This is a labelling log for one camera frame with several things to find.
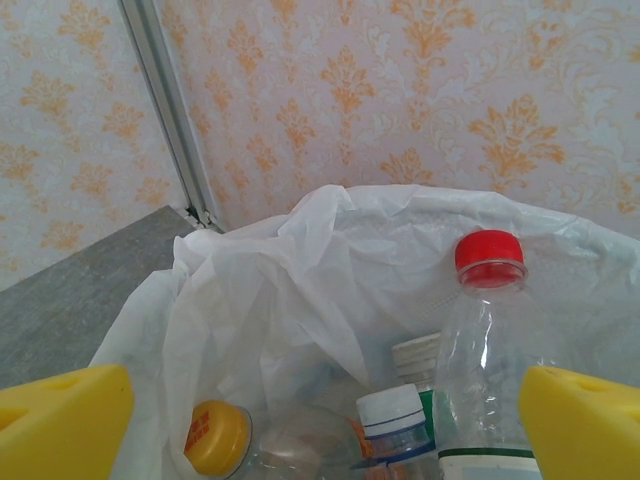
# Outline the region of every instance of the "floor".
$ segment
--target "floor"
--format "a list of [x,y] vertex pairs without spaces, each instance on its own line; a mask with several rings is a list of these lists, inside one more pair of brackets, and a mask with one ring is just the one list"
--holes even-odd
[[164,207],[0,292],[0,389],[85,367],[127,297],[194,230]]

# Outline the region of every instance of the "wallpaper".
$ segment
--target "wallpaper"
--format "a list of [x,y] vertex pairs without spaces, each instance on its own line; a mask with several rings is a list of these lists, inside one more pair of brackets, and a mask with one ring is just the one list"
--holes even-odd
[[116,2],[0,0],[0,290],[184,202]]
[[231,227],[419,183],[640,238],[637,0],[155,4]]

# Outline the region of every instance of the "bottle neck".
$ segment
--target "bottle neck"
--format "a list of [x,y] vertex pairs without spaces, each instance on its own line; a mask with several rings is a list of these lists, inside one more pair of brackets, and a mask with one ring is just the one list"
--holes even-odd
[[458,272],[463,287],[494,289],[513,285],[522,286],[527,268],[510,260],[486,260],[475,263]]

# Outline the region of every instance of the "yellow bottle cap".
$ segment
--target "yellow bottle cap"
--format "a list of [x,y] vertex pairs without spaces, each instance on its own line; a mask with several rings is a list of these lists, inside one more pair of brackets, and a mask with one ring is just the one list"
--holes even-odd
[[242,461],[250,437],[246,412],[219,400],[209,400],[193,410],[184,454],[198,473],[226,477]]

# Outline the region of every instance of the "white plastic bag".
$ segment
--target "white plastic bag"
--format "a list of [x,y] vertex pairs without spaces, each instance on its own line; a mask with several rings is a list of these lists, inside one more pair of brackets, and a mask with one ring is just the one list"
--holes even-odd
[[182,451],[205,399],[353,414],[397,384],[391,346],[440,328],[453,248],[478,228],[520,238],[579,369],[640,385],[640,242],[494,193],[328,186],[289,215],[177,238],[173,271],[131,295],[92,362],[126,365],[136,394],[112,478],[200,478]]

